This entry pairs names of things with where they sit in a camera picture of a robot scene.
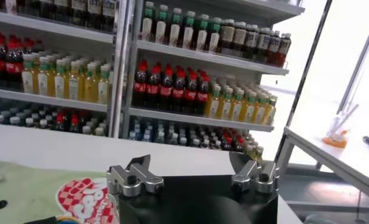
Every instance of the bottle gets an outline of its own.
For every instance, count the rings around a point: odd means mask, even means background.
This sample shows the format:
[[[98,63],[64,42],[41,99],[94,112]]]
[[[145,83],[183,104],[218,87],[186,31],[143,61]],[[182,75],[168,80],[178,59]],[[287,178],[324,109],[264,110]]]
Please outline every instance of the bottle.
[[[239,121],[240,112],[243,106],[244,91],[238,89],[235,93],[235,98],[232,100],[232,106],[230,107],[229,119],[232,121]]]
[[[151,41],[152,39],[152,28],[154,18],[154,3],[147,1],[145,2],[145,10],[143,13],[142,19],[142,28],[141,28],[141,40]]]
[[[87,78],[84,81],[84,100],[95,103],[98,95],[97,82],[94,78],[96,77],[96,65],[90,63],[87,68]]]
[[[220,48],[222,54],[232,54],[230,46],[232,45],[234,30],[234,19],[228,19],[222,29],[221,40],[219,44],[221,46]]]
[[[195,12],[188,11],[186,17],[184,19],[184,28],[182,29],[182,48],[184,49],[191,49],[192,44],[192,36],[194,33],[194,18]]]
[[[219,42],[219,30],[221,28],[221,18],[213,18],[210,23],[210,31],[206,40],[206,49],[209,52],[216,52],[218,49]]]
[[[209,24],[209,16],[202,14],[199,22],[198,33],[196,34],[196,46],[195,50],[203,51],[205,49],[207,38],[207,25]]]
[[[178,46],[179,32],[180,32],[180,19],[182,16],[182,10],[179,8],[174,8],[171,19],[169,45]]]
[[[258,42],[256,47],[255,59],[256,61],[265,63],[266,62],[266,54],[269,47],[269,39],[271,38],[270,29],[265,27],[260,29],[260,33],[258,34]]]
[[[107,104],[109,100],[109,66],[100,67],[100,80],[98,82],[98,103]]]
[[[276,64],[277,60],[277,51],[279,50],[280,46],[280,31],[273,32],[270,40],[269,40],[269,47],[267,52],[267,63],[274,65]]]
[[[219,101],[218,110],[216,112],[216,118],[228,120],[230,107],[232,106],[232,93],[233,89],[227,87],[224,98]]]
[[[156,38],[154,41],[155,43],[164,44],[165,28],[167,26],[167,15],[168,15],[168,6],[160,5],[160,12],[156,25]]]
[[[280,48],[276,54],[275,64],[277,66],[283,67],[290,46],[291,46],[291,34],[286,33],[285,37],[280,40]]]
[[[71,0],[72,16],[71,23],[78,26],[85,26],[88,17],[87,0]]]
[[[24,88],[24,93],[36,93],[34,90],[35,87],[38,87],[38,83],[34,83],[37,79],[34,76],[37,76],[35,70],[33,69],[33,57],[31,54],[24,54],[24,70],[22,72],[22,83]]]
[[[243,46],[245,42],[245,36],[246,36],[246,23],[245,22],[239,22],[235,23],[235,31],[234,31],[234,37],[233,37],[233,43],[232,43],[232,55],[236,57],[242,57],[243,56]]]

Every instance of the white label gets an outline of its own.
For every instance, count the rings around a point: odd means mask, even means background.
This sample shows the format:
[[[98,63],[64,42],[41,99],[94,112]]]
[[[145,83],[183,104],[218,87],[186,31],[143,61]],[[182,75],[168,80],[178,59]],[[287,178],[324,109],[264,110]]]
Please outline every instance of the white label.
[[[244,44],[246,31],[243,29],[236,29],[234,35],[234,43]]]
[[[191,27],[186,27],[184,29],[183,48],[186,48],[186,49],[191,48],[191,41],[192,41],[193,32],[194,32],[194,30]]]
[[[245,122],[250,123],[252,121],[254,110],[255,110],[254,106],[247,107],[246,114],[245,114]]]
[[[86,10],[86,0],[72,0],[72,8],[85,11]]]
[[[151,30],[152,30],[152,19],[144,18],[142,20],[141,40],[150,41]]]
[[[230,112],[230,107],[231,106],[232,106],[232,104],[230,102],[226,102],[223,105],[223,108],[222,108],[222,119],[228,120],[228,118],[229,118],[229,112]]]
[[[180,31],[179,25],[174,24],[171,26],[170,46],[176,47],[178,45],[179,31]]]
[[[48,76],[43,73],[38,74],[38,93],[48,96]]]
[[[71,100],[80,100],[79,97],[79,81],[77,79],[69,79],[69,98]]]
[[[207,32],[205,30],[200,30],[198,33],[198,40],[196,40],[196,50],[203,51],[204,43],[206,42]]]
[[[107,83],[105,82],[98,84],[98,103],[107,103]]]
[[[240,112],[241,112],[241,107],[242,107],[242,105],[240,103],[234,105],[233,114],[232,114],[232,120],[233,121],[238,121],[238,118],[239,118]]]
[[[209,44],[210,52],[216,52],[216,48],[218,47],[218,41],[219,41],[219,33],[212,33]]]
[[[61,76],[55,77],[55,96],[64,98],[64,78]]]
[[[24,92],[33,93],[33,74],[31,72],[22,72],[22,81],[24,82]]]
[[[164,34],[165,34],[165,22],[158,21],[156,28],[156,43],[162,44],[164,43]]]
[[[257,114],[256,114],[256,119],[255,119],[256,124],[261,124],[261,122],[263,121],[264,112],[265,112],[265,108],[260,107],[258,109]]]

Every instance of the bottle label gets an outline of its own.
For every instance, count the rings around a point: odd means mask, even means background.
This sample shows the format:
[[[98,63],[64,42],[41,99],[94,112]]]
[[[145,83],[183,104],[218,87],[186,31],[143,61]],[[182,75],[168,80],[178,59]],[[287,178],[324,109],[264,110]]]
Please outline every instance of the bottle label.
[[[222,119],[228,120],[228,118],[229,118],[229,112],[230,112],[230,107],[231,106],[232,106],[232,104],[230,102],[226,102],[223,105],[223,108],[222,108]]]
[[[164,43],[165,26],[166,26],[165,22],[163,22],[163,21],[158,21],[157,22],[156,43],[159,43],[159,44]]]
[[[43,73],[38,74],[38,93],[48,96],[48,76]]]
[[[147,84],[145,83],[134,83],[134,90],[139,93],[144,93],[147,89]]]
[[[86,0],[72,0],[72,8],[85,11],[86,10]]]
[[[186,49],[191,48],[191,41],[192,41],[193,32],[194,32],[194,30],[191,27],[186,27],[184,29],[183,48],[186,48]]]
[[[243,29],[235,29],[234,43],[244,44],[246,31]]]
[[[150,41],[150,32],[152,30],[152,19],[144,18],[142,20],[141,40]]]
[[[113,0],[103,0],[103,15],[114,17],[116,2]]]
[[[246,114],[245,114],[245,122],[247,123],[251,123],[252,122],[252,116],[253,116],[253,112],[255,111],[255,107],[254,106],[249,106],[246,109]]]
[[[98,103],[107,103],[107,83],[99,82],[98,84]]]
[[[6,63],[6,71],[8,73],[21,73],[23,70],[23,64],[19,62],[7,62]]]
[[[102,14],[101,0],[88,0],[88,12]]]
[[[258,43],[257,43],[257,48],[266,50],[268,49],[268,45],[269,45],[269,35],[266,34],[260,34],[258,36]]]
[[[248,32],[245,45],[248,47],[256,47],[258,41],[258,33]]]
[[[176,47],[178,45],[180,26],[177,24],[173,24],[171,26],[171,34],[170,34],[170,46]]]
[[[22,72],[22,81],[25,93],[33,93],[33,74],[31,72]]]
[[[80,100],[79,99],[79,81],[77,79],[69,79],[69,98],[71,100]]]
[[[183,98],[184,90],[183,89],[173,89],[172,96],[175,98]]]
[[[209,44],[210,52],[216,52],[216,48],[218,47],[218,41],[219,41],[219,33],[212,33]]]

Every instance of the plastic bottle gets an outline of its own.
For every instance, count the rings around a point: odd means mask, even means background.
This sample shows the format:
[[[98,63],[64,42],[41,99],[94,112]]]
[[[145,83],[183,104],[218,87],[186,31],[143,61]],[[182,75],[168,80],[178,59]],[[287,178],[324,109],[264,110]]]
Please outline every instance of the plastic bottle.
[[[179,42],[179,32],[180,32],[180,20],[182,16],[182,10],[179,8],[174,8],[171,19],[170,26],[170,36],[169,45],[176,47]]]
[[[152,28],[154,18],[154,3],[147,1],[145,2],[145,9],[142,19],[141,28],[141,40],[151,41],[152,40]]]
[[[164,44],[165,42],[165,29],[167,26],[168,6],[160,5],[159,16],[157,17],[156,24],[156,38],[155,42]]]

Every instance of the yellow juice bottle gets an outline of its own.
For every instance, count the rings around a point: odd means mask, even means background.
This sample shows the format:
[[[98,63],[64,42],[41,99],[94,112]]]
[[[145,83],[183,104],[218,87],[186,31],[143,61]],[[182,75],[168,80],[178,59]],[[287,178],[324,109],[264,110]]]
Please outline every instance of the yellow juice bottle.
[[[223,100],[219,101],[218,110],[216,112],[216,117],[218,119],[222,120],[229,119],[230,107],[232,106],[232,94],[233,89],[227,87]]]
[[[229,119],[232,121],[239,121],[240,112],[243,107],[243,96],[244,91],[238,88],[232,100],[232,106],[230,107]]]
[[[219,94],[221,92],[221,87],[217,84],[213,88],[213,96],[210,98],[209,107],[205,110],[205,115],[210,118],[216,118],[216,112],[219,105]]]
[[[84,80],[84,100],[87,102],[96,103],[97,101],[98,89],[96,79],[94,79],[96,72],[95,64],[87,65],[87,78]]]
[[[64,99],[65,92],[65,61],[58,59],[56,61],[57,64],[57,73],[55,76],[55,97]]]

